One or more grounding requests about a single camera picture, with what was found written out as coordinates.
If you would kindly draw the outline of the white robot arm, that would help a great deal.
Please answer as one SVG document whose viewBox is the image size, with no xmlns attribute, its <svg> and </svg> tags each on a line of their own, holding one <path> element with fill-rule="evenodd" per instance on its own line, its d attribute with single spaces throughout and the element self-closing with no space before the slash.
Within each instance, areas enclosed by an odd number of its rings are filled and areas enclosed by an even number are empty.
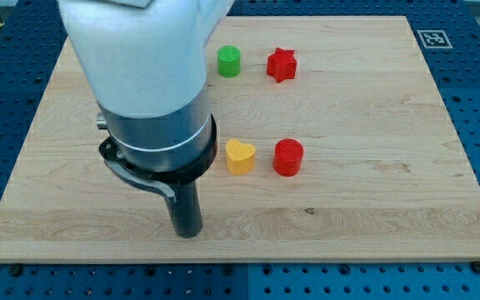
<svg viewBox="0 0 480 300">
<path fill-rule="evenodd" d="M 196 181 L 217 154 L 206 45 L 231 0 L 60 0 L 63 25 L 108 133 L 99 151 L 125 183 L 165 199 L 176 234 L 203 221 Z"/>
</svg>

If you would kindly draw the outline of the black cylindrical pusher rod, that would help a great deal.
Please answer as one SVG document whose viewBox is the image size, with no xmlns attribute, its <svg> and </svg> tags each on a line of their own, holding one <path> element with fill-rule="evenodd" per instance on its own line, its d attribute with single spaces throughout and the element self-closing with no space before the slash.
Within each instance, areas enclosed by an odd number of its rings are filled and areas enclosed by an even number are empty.
<svg viewBox="0 0 480 300">
<path fill-rule="evenodd" d="M 181 238 L 197 236 L 203 227 L 203 220 L 195 182 L 171 185 L 175 201 L 168 206 L 175 233 Z"/>
</svg>

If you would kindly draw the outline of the black flange with silver collar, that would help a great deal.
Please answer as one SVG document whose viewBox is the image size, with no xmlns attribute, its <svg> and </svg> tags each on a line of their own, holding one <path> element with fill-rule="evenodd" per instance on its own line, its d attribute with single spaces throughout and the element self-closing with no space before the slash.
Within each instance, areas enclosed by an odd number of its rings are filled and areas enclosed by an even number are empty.
<svg viewBox="0 0 480 300">
<path fill-rule="evenodd" d="M 99 146 L 105 164 L 128 183 L 196 181 L 217 154 L 218 130 L 209 104 L 205 87 L 183 103 L 167 99 L 155 114 L 116 112 L 100 102 L 97 125 L 108 132 Z"/>
</svg>

